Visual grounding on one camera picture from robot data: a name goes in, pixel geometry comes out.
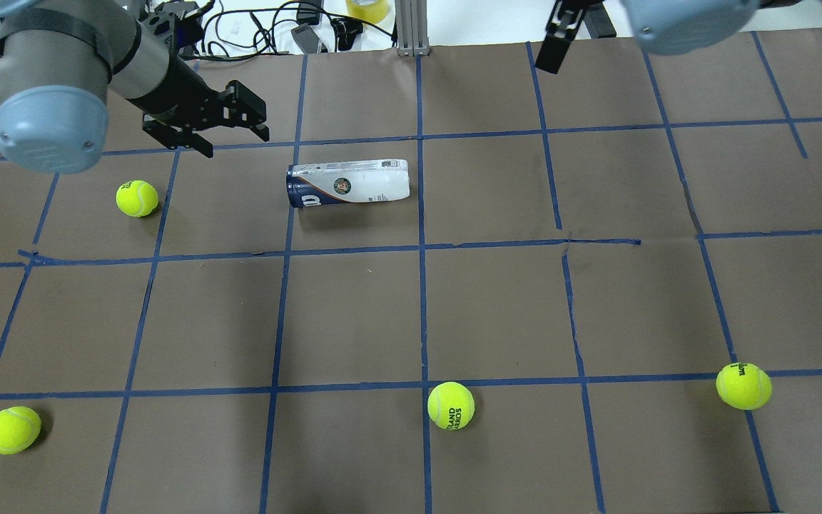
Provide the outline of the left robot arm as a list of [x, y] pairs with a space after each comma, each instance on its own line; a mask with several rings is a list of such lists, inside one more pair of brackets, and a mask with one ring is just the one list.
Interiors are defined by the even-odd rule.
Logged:
[[267, 106], [240, 81], [212, 89], [181, 50], [202, 39], [187, 19], [143, 20], [115, 1], [0, 1], [0, 157], [39, 173], [100, 161], [107, 93], [141, 113], [168, 150], [214, 155], [203, 131], [241, 128], [270, 140]]

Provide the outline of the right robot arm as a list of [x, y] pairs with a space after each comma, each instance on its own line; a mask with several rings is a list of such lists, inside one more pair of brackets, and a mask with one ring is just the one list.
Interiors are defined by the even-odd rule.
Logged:
[[[758, 11], [785, 9], [796, 1], [623, 1], [626, 19], [640, 49], [678, 56], [708, 48], [740, 32]], [[557, 74], [570, 46], [602, 1], [557, 1], [546, 23], [534, 67]]]

